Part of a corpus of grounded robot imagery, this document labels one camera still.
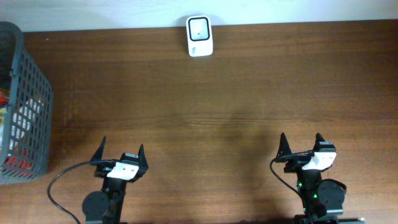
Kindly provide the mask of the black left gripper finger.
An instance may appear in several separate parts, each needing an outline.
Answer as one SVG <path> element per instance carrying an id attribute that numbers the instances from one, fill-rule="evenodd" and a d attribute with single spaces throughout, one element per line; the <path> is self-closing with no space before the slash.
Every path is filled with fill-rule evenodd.
<path id="1" fill-rule="evenodd" d="M 143 144 L 140 145 L 138 156 L 139 156 L 139 167 L 140 167 L 140 169 L 147 170 L 149 168 L 149 165 L 147 163 L 147 159 L 146 159 L 146 156 L 145 156 L 144 145 Z"/>
<path id="2" fill-rule="evenodd" d="M 106 137 L 104 136 L 101 144 L 99 145 L 99 147 L 97 148 L 97 150 L 95 151 L 93 156 L 91 157 L 91 159 L 90 159 L 91 162 L 96 162 L 96 161 L 102 160 L 105 144 L 106 144 Z"/>

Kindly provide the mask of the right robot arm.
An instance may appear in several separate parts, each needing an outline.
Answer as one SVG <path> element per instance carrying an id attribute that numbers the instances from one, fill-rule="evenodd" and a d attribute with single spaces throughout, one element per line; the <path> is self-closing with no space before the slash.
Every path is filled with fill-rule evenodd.
<path id="1" fill-rule="evenodd" d="M 302 201 L 303 214 L 294 216 L 294 223 L 338 223 L 343 213 L 343 202 L 347 188 L 334 179 L 323 179 L 322 172 L 332 167 L 336 158 L 336 147 L 316 134 L 312 150 L 293 153 L 286 135 L 280 135 L 276 157 L 270 164 L 285 164 L 284 172 L 297 176 L 295 187 L 289 185 L 277 174 L 274 176 Z"/>

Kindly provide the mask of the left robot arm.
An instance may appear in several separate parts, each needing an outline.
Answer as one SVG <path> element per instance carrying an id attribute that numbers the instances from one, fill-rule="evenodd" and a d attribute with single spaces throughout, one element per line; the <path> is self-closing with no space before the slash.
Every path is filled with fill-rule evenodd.
<path id="1" fill-rule="evenodd" d="M 103 139 L 90 160 L 96 167 L 94 176 L 103 179 L 102 188 L 82 202 L 85 222 L 90 224 L 120 223 L 127 184 L 143 177 L 149 169 L 143 145 L 137 154 L 124 152 L 119 159 L 104 160 L 105 142 Z"/>

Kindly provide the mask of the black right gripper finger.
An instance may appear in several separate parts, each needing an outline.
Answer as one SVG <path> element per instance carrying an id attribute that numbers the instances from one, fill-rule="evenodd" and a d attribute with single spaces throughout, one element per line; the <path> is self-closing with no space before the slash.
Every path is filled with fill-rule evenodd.
<path id="1" fill-rule="evenodd" d="M 321 142 L 324 142 L 324 138 L 322 137 L 322 135 L 320 133 L 316 133 L 315 135 L 315 144 L 313 147 L 314 151 L 319 151 L 322 148 Z"/>
<path id="2" fill-rule="evenodd" d="M 277 151 L 276 157 L 289 156 L 291 154 L 292 154 L 292 151 L 290 149 L 289 142 L 286 138 L 286 135 L 285 135 L 285 133 L 281 133 L 279 149 Z"/>

